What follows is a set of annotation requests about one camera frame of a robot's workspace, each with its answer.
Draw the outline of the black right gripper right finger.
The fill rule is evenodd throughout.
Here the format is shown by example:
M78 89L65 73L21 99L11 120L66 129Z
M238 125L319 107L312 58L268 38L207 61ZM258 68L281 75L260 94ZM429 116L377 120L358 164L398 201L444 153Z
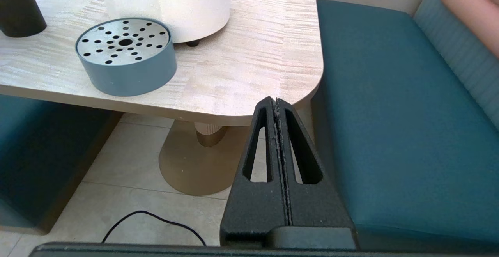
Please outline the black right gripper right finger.
M296 110L277 99L276 118L287 224L352 229L348 211Z

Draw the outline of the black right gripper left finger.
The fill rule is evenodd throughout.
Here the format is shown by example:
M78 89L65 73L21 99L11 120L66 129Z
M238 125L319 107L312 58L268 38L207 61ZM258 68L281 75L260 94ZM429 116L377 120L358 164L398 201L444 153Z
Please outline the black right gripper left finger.
M255 106L250 133L220 225L221 246L262 247L271 230L288 223L275 112L276 101L271 97ZM266 133L267 182L252 182L261 128L265 128Z

